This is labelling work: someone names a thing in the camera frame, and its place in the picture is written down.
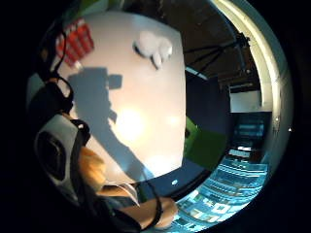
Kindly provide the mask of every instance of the white mouse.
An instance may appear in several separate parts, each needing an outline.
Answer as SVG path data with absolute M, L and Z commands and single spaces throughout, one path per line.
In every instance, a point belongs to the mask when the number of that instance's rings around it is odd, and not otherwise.
M 173 52 L 172 43 L 167 38 L 158 37 L 151 31 L 141 31 L 134 46 L 142 56 L 151 58 L 157 69 Z

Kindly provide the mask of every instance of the red object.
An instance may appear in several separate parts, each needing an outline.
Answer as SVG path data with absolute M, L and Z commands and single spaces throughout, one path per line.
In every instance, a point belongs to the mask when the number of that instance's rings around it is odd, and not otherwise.
M 89 28 L 84 19 L 80 18 L 66 27 L 66 53 L 64 61 L 72 67 L 74 63 L 81 60 L 86 54 L 94 49 L 94 43 L 90 37 Z M 64 51 L 64 38 L 56 39 L 56 51 L 62 57 Z
M 77 56 L 79 57 L 77 60 L 80 60 L 81 58 L 85 56 L 86 52 L 80 43 L 76 28 L 77 27 L 75 25 L 72 25 L 70 27 L 70 33 L 67 36 L 67 40 L 70 46 L 76 52 Z
M 76 50 L 74 49 L 74 44 L 75 41 L 73 40 L 73 37 L 70 37 L 71 31 L 70 29 L 66 30 L 66 35 L 67 35 L 67 43 L 66 43 L 66 54 L 68 54 L 69 58 L 73 61 L 76 62 L 77 60 L 80 59 L 78 53 L 76 52 Z
M 78 24 L 77 32 L 78 32 L 79 40 L 84 50 L 86 51 L 86 53 L 89 53 L 94 49 L 94 43 L 90 37 L 89 28 L 86 22 L 82 18 L 78 21 L 77 24 Z
M 56 39 L 56 52 L 57 52 L 58 57 L 61 58 L 64 53 L 64 38 L 63 37 Z M 70 67 L 74 65 L 74 61 L 69 58 L 67 51 L 64 56 L 64 61 Z

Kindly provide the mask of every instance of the desk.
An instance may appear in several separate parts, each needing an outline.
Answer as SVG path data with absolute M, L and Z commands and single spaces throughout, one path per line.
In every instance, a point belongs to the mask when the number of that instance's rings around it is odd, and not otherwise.
M 179 168 L 186 127 L 180 33 L 150 18 L 120 12 L 85 20 L 95 50 L 81 60 L 83 71 L 63 63 L 59 74 L 74 89 L 70 115 L 87 122 L 87 146 L 105 160 L 107 180 L 134 183 Z M 159 70 L 133 49 L 141 30 L 172 42 L 173 54 Z

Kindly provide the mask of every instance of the table surface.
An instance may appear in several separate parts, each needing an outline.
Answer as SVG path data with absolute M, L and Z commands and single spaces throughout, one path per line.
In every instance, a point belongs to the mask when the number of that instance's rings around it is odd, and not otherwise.
M 107 164 L 107 181 L 135 183 L 182 165 L 186 127 L 186 78 L 181 35 L 153 19 L 121 12 L 85 17 L 94 51 L 59 73 L 75 93 L 72 117 L 87 122 L 87 147 Z M 173 54 L 160 69 L 137 54 L 142 30 L 167 37 Z

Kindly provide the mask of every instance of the green panel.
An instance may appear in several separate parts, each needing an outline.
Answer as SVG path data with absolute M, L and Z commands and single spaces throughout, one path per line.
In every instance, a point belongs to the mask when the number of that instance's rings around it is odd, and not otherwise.
M 226 136 L 223 134 L 197 129 L 191 147 L 185 153 L 190 161 L 213 171 L 225 150 Z
M 90 5 L 94 4 L 95 2 L 98 2 L 98 0 L 82 0 L 80 5 L 80 11 L 84 11 L 86 8 L 88 8 Z
M 188 117 L 186 117 L 186 129 L 190 134 L 188 137 L 185 137 L 184 156 L 187 156 L 188 152 L 190 151 L 198 132 L 198 128 Z

